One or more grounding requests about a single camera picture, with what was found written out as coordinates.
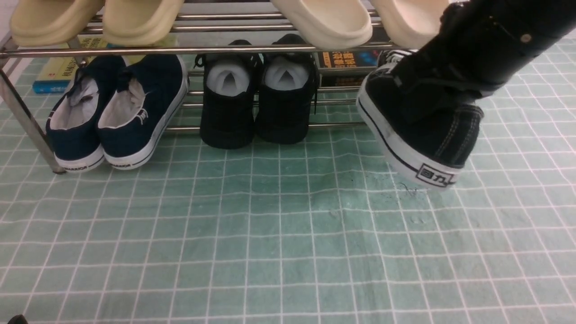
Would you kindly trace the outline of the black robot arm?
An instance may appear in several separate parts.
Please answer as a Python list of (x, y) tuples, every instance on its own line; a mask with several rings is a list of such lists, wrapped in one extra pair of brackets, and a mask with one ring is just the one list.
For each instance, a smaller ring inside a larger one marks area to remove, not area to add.
[(391, 72), (406, 121), (492, 95), (573, 31), (575, 18), (573, 0), (450, 4), (438, 35)]

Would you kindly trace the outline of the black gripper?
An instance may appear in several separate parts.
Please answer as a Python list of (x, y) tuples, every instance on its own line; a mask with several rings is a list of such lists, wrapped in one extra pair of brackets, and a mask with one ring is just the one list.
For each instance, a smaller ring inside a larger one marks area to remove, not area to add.
[(496, 9), (495, 2), (449, 5), (438, 35), (392, 70), (408, 123), (437, 109), (470, 103), (509, 80), (495, 63), (502, 39)]

